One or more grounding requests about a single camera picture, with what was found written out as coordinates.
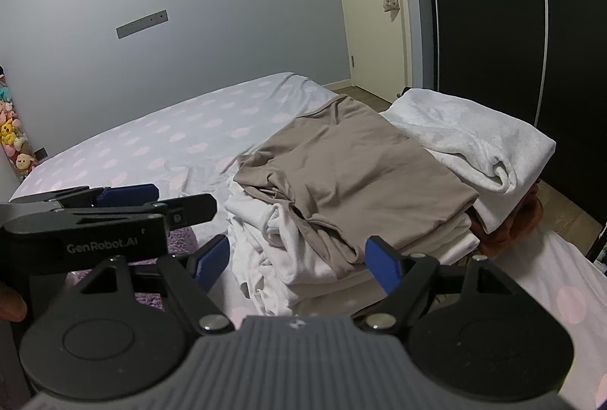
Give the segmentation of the left hand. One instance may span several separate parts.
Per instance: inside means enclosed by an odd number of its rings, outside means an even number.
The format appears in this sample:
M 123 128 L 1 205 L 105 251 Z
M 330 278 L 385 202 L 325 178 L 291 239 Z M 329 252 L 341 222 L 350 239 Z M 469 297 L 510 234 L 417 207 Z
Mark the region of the left hand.
M 13 289 L 0 285 L 0 319 L 21 322 L 27 315 L 27 305 Z

